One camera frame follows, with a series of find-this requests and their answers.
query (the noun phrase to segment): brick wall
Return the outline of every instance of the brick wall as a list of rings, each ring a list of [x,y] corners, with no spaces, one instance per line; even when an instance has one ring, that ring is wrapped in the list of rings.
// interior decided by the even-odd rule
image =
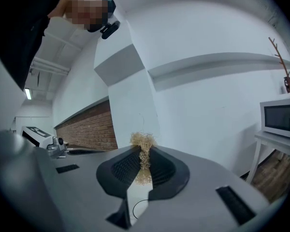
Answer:
[[[58,137],[72,145],[117,149],[109,101],[98,104],[56,127]]]

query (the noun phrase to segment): microwave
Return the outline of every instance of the microwave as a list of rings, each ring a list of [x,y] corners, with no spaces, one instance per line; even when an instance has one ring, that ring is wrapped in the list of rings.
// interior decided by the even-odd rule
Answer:
[[[260,103],[261,129],[290,137],[290,96]]]

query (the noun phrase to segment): microwave window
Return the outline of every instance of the microwave window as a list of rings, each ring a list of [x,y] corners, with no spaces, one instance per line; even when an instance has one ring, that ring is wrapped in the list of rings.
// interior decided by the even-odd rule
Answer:
[[[290,131],[290,105],[264,107],[265,126]]]

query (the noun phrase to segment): ceiling light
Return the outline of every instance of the ceiling light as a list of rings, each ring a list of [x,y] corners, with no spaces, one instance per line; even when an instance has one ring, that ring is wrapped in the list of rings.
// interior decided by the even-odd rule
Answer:
[[[26,95],[27,95],[28,100],[31,100],[31,95],[30,95],[30,90],[29,90],[29,88],[26,88],[26,89],[25,89],[25,92],[26,92]]]

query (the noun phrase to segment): white table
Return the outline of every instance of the white table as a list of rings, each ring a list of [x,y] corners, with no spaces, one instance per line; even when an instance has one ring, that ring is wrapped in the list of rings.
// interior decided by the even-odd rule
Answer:
[[[256,169],[258,167],[258,163],[260,160],[260,149],[261,145],[266,145],[276,150],[281,151],[282,153],[286,153],[290,155],[290,138],[280,136],[277,134],[273,134],[266,131],[259,131],[255,134],[255,138],[257,139],[257,147],[255,156],[250,168],[249,175],[247,177],[247,182],[251,183],[253,176],[255,175]]]

